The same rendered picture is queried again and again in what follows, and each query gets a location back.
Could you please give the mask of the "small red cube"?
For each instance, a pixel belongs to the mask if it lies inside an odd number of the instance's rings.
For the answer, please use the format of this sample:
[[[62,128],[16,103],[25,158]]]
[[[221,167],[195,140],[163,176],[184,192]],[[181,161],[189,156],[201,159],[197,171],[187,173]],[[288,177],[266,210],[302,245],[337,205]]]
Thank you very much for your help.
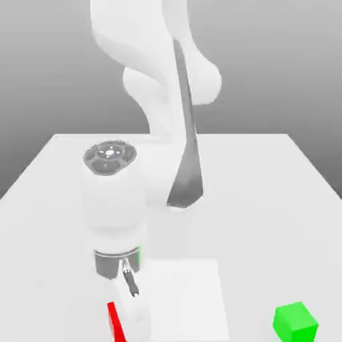
[[[114,342],[127,342],[114,302],[109,302],[108,316]]]

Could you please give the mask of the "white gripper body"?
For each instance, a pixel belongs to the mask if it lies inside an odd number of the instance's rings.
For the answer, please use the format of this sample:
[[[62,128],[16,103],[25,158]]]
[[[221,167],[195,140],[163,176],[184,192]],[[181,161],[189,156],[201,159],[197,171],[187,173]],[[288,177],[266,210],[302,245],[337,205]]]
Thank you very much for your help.
[[[139,295],[132,296],[127,284],[112,281],[112,299],[126,342],[150,342],[150,310]]]

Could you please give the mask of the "small green cube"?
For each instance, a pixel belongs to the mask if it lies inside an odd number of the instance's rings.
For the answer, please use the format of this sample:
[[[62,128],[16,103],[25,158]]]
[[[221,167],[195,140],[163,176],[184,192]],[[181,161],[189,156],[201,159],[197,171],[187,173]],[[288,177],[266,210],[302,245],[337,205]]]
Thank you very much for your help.
[[[318,322],[301,302],[277,307],[273,329],[281,342],[314,342]]]

